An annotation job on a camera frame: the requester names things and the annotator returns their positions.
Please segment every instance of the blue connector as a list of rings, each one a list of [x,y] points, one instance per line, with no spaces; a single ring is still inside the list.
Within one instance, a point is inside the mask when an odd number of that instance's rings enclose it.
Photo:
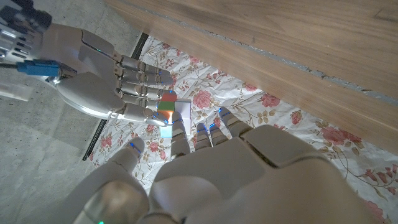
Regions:
[[[18,72],[28,75],[57,77],[59,69],[58,63],[53,60],[25,60],[24,62],[17,62]]]
[[[138,151],[139,154],[141,154],[141,151],[134,146],[134,143],[130,143],[130,146],[132,146],[134,149],[136,149]]]

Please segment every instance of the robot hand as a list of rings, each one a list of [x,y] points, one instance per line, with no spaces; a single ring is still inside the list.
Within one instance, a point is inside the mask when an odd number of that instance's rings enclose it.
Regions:
[[[0,59],[35,75],[66,103],[92,116],[166,126],[154,112],[164,93],[148,85],[173,83],[170,72],[115,51],[112,44],[87,30],[51,23],[33,2],[0,4]]]
[[[90,174],[55,216],[63,223],[377,223],[325,157],[272,126],[256,129],[222,107],[232,139],[197,125],[195,152],[173,114],[173,161],[147,196],[131,177],[144,149],[135,138]]]

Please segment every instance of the floral tablecloth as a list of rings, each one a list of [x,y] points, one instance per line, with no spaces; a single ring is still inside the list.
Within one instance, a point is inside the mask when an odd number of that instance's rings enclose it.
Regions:
[[[179,98],[192,100],[192,133],[200,122],[207,126],[215,123],[228,133],[217,115],[220,106],[252,127],[267,124],[287,131],[327,156],[380,221],[398,223],[398,156],[152,37],[141,59],[169,70],[174,83],[167,88],[175,90]],[[133,175],[148,192],[157,171],[170,160],[170,139],[160,138],[153,125],[109,120],[90,160],[98,167],[135,136],[144,139],[147,148]],[[190,136],[189,143],[193,150],[196,135]]]

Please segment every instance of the white robotic hand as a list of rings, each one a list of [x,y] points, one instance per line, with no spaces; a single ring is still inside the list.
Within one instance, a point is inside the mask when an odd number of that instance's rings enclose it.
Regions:
[[[1,61],[17,62],[18,71],[57,89],[72,107],[102,119],[167,125],[154,111],[164,92],[175,93],[148,85],[172,84],[170,72],[120,55],[87,30],[51,24],[31,0],[0,4],[0,32]]]
[[[157,173],[148,197],[128,177],[144,149],[135,138],[67,197],[58,222],[377,223],[310,145],[272,126],[252,129],[224,107],[219,116],[233,138],[198,124],[191,153],[181,116],[173,114],[174,159]]]

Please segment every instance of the rubik's cube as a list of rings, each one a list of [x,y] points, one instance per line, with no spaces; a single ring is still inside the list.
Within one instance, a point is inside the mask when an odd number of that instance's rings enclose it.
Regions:
[[[161,101],[157,105],[157,112],[166,116],[169,125],[160,127],[160,136],[162,138],[172,137],[172,115],[174,111],[180,112],[185,132],[187,136],[191,135],[191,100],[177,99],[177,96],[173,94],[163,94]]]

